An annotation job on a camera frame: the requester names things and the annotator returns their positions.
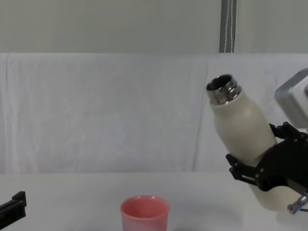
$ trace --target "cup rim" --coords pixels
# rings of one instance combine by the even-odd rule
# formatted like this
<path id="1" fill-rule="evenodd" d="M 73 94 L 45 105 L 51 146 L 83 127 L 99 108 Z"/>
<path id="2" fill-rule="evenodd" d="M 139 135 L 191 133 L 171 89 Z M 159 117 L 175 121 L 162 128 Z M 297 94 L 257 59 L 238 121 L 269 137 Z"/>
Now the cup rim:
<path id="1" fill-rule="evenodd" d="M 131 215 L 128 215 L 127 213 L 125 213 L 123 211 L 123 206 L 125 204 L 125 202 L 129 201 L 129 200 L 132 200 L 136 197 L 155 197 L 156 199 L 159 199 L 161 202 L 163 202 L 166 206 L 166 211 L 158 216 L 155 216 L 155 217 L 150 217 L 150 218 L 138 218 L 138 217 L 134 217 L 134 216 L 131 216 Z M 155 195 L 136 195 L 136 196 L 132 196 L 128 199 L 126 199 L 125 201 L 122 202 L 121 206 L 120 206 L 120 211 L 121 211 L 121 214 L 124 215 L 125 217 L 129 218 L 129 219 L 133 219 L 133 220 L 155 220 L 155 219 L 158 219 L 158 218 L 161 218 L 165 215 L 167 215 L 170 211 L 170 204 L 162 197 L 160 196 L 155 196 Z"/>

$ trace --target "gray wall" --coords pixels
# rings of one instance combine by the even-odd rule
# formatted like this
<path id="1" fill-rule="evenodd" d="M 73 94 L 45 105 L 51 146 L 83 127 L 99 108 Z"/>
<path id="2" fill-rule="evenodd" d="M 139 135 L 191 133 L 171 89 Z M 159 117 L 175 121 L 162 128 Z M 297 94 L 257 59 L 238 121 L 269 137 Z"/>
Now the gray wall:
<path id="1" fill-rule="evenodd" d="M 216 53 L 219 0 L 1 0 L 0 52 Z"/>
<path id="2" fill-rule="evenodd" d="M 307 53 L 306 0 L 238 0 L 235 52 Z"/>

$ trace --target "bottle opening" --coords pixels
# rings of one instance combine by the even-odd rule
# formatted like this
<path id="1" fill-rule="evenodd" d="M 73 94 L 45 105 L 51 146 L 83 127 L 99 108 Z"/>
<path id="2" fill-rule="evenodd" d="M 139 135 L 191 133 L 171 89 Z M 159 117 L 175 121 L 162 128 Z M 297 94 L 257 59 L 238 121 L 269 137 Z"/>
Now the bottle opening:
<path id="1" fill-rule="evenodd" d="M 229 74 L 218 76 L 207 84 L 206 90 L 217 90 L 226 86 L 228 83 L 231 82 L 231 80 L 232 75 Z"/>

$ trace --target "metal bottle rim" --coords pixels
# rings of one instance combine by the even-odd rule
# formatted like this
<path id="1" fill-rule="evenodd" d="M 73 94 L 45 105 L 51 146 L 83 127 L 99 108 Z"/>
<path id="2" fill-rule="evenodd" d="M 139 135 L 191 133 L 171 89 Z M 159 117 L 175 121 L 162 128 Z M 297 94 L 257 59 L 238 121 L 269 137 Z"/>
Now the metal bottle rim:
<path id="1" fill-rule="evenodd" d="M 241 87 L 230 74 L 220 75 L 206 85 L 206 92 L 213 105 L 223 105 L 234 100 L 240 93 Z"/>

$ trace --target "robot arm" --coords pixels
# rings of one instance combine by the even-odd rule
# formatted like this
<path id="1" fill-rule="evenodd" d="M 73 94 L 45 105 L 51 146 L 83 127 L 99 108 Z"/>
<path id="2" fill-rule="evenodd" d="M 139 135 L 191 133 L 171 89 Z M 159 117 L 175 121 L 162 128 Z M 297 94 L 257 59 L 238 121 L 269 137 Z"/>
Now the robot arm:
<path id="1" fill-rule="evenodd" d="M 279 87 L 275 98 L 296 127 L 308 128 L 308 69 L 299 71 Z M 267 150 L 256 167 L 247 166 L 228 154 L 230 172 L 236 180 L 253 184 L 265 192 L 287 186 L 300 193 L 302 196 L 288 206 L 295 214 L 308 204 L 308 134 L 288 122 L 270 127 L 275 137 L 282 141 Z"/>
<path id="2" fill-rule="evenodd" d="M 287 186 L 302 196 L 288 210 L 295 214 L 308 203 L 308 135 L 299 132 L 288 122 L 282 126 L 270 125 L 274 135 L 282 142 L 267 150 L 256 167 L 241 163 L 227 154 L 234 179 L 253 184 L 262 191 Z"/>
<path id="3" fill-rule="evenodd" d="M 19 192 L 12 199 L 0 205 L 0 230 L 26 216 L 26 193 Z"/>

